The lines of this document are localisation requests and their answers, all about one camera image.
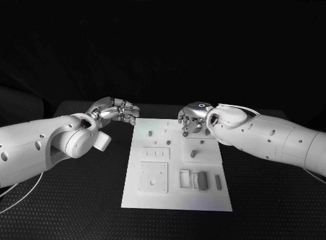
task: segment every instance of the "cable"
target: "cable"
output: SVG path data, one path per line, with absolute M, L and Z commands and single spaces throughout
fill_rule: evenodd
M 322 183 L 326 184 L 326 181 L 325 181 L 322 178 L 319 178 L 306 168 L 303 168 L 303 170 L 305 170 Z
M 15 185 L 12 186 L 12 188 L 0 194 L 0 198 L 10 192 L 10 190 L 16 187 L 16 185 L 18 185 L 18 184 L 15 184 Z
M 39 177 L 39 179 L 38 179 L 38 181 L 36 181 L 36 183 L 35 183 L 35 186 L 32 187 L 32 189 L 29 190 L 29 192 L 26 193 L 26 195 L 22 197 L 22 199 L 21 199 L 9 208 L 6 208 L 6 209 L 0 212 L 0 214 L 3 214 L 3 213 L 28 197 L 28 195 L 31 194 L 31 192 L 33 191 L 35 187 L 36 187 L 38 184 L 39 184 L 39 181 L 41 181 L 41 179 L 42 179 L 42 176 L 44 176 L 44 173 L 41 174 L 41 177 Z
M 244 106 L 237 106 L 237 105 L 228 105 L 228 104 L 221 104 L 222 107 L 234 107 L 234 108 L 240 108 L 240 109 L 245 109 L 248 110 L 250 112 L 253 112 L 256 115 L 261 115 L 256 110 L 253 110 L 251 108 L 248 107 L 244 107 Z

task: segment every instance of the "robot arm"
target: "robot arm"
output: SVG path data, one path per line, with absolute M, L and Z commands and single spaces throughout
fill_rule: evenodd
M 221 144 L 326 177 L 326 133 L 277 117 L 256 114 L 253 117 L 238 107 L 225 104 L 214 108 L 205 102 L 195 102 L 181 110 L 178 119 L 183 121 L 185 133 L 199 132 L 206 124 Z
M 106 97 L 87 113 L 0 127 L 0 188 L 28 180 L 62 160 L 80 158 L 94 146 L 104 151 L 111 137 L 100 131 L 110 122 L 136 125 L 140 109 Z

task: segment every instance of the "robotic hand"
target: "robotic hand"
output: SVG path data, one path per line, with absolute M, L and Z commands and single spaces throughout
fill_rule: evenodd
M 250 116 L 241 109 L 251 111 Z M 326 177 L 326 133 L 247 107 L 191 103 L 178 114 L 183 136 L 198 133 L 202 125 L 218 142 L 235 146 L 261 159 L 296 165 Z
M 106 97 L 85 113 L 0 127 L 0 188 L 28 180 L 62 160 L 80 158 L 94 146 L 104 151 L 111 137 L 100 131 L 113 121 L 136 125 L 140 108 Z

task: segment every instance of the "black table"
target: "black table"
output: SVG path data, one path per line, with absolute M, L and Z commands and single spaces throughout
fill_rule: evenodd
M 65 101 L 55 117 L 84 113 L 93 102 Z M 142 118 L 175 119 L 183 106 L 139 104 Z M 279 110 L 261 114 L 286 119 Z M 302 168 L 219 145 L 234 212 L 121 208 L 133 126 L 113 122 L 113 141 L 42 176 L 28 198 L 0 215 L 0 240 L 263 239 L 326 240 L 326 185 Z M 38 180 L 6 195 L 0 211 Z

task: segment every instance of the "black background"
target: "black background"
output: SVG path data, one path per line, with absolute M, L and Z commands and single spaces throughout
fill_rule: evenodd
M 283 110 L 326 131 L 326 1 L 0 1 L 0 85 L 64 100 Z

